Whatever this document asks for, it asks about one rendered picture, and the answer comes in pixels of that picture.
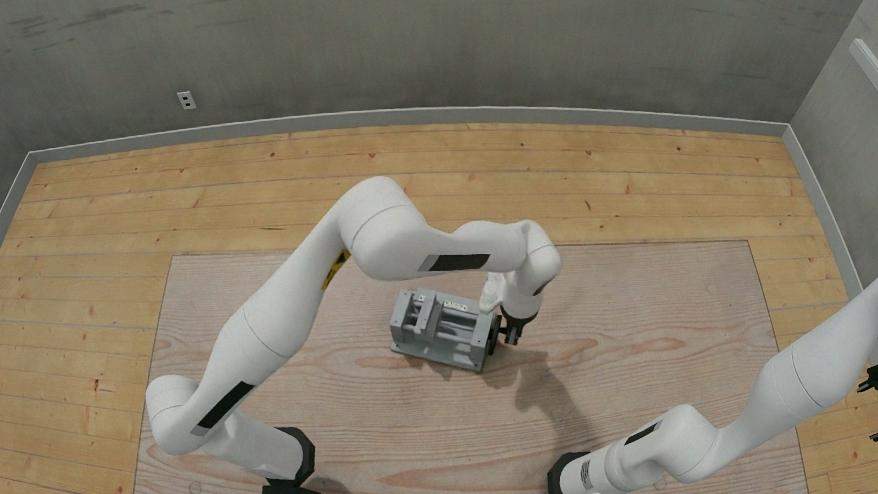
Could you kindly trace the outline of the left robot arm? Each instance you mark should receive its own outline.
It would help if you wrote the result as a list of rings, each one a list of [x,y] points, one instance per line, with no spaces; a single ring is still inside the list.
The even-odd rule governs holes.
[[[351,255],[379,281],[488,272],[479,311],[490,314],[502,305],[519,319],[537,313],[545,286],[562,268],[534,221],[473,221],[448,234],[429,226],[394,180],[366,179],[226,322],[201,383],[164,375],[149,384],[148,415],[162,451],[184,455],[201,448],[247,472],[295,479],[303,460],[298,440],[236,409],[304,345],[330,280]]]

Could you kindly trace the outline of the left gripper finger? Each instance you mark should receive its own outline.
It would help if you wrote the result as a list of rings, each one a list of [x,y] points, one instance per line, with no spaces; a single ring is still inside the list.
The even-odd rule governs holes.
[[[506,322],[507,322],[507,324],[506,324],[506,328],[508,329],[508,327],[509,327],[509,322],[508,322],[507,320],[506,320]],[[525,324],[525,325],[526,325],[526,324]],[[520,332],[523,330],[523,327],[524,327],[525,325],[522,325],[522,326],[521,326]],[[512,331],[509,331],[509,329],[507,330],[507,335],[505,336],[506,339],[504,340],[505,344],[509,344],[509,345],[517,346],[517,344],[518,344],[518,337],[516,337],[516,335],[519,335],[519,332],[516,333],[516,330],[517,330],[516,327],[512,327]],[[509,333],[509,332],[510,332],[510,333]],[[511,334],[511,335],[510,335],[510,334]],[[515,335],[515,334],[516,334],[516,335]]]

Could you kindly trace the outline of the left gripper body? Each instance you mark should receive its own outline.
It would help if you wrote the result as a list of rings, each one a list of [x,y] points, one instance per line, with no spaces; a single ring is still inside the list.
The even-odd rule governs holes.
[[[533,321],[539,312],[539,310],[538,310],[536,314],[534,314],[533,316],[531,316],[529,318],[519,319],[519,318],[515,318],[515,317],[510,316],[504,310],[502,305],[500,305],[500,310],[501,310],[503,317],[510,323],[509,330],[511,331],[512,327],[516,327],[517,328],[516,333],[520,331],[521,325],[524,325],[524,324],[527,324],[527,323]]]

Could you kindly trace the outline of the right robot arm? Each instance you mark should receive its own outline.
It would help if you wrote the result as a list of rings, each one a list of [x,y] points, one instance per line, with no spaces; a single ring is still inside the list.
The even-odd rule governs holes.
[[[655,484],[665,470],[684,484],[701,481],[843,400],[877,340],[878,278],[772,357],[734,422],[716,429],[691,405],[676,406],[568,463],[560,476],[562,493],[625,494]]]

